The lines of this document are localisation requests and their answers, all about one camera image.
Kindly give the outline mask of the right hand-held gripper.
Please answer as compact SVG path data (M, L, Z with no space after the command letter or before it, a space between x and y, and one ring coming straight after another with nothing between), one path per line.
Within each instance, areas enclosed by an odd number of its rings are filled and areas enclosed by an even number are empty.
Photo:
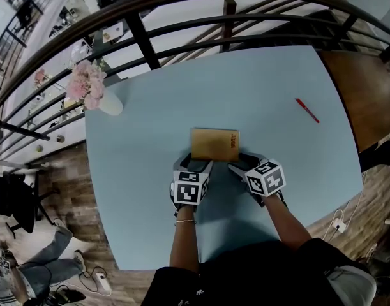
M229 163L228 169L245 184L248 194L264 206L264 198L277 194L286 205L282 189L286 186L283 168L274 159L239 153L239 163Z

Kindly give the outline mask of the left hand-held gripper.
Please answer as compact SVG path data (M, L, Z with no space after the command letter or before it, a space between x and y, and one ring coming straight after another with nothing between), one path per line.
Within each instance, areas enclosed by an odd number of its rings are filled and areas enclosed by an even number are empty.
M210 174L213 169L213 160L200 171L190 171L189 163L191 153L185 157L180 157L173 164L173 181L170 184L170 199L175 206L175 216L184 206L192 206L196 210L197 206L207 194L210 182Z

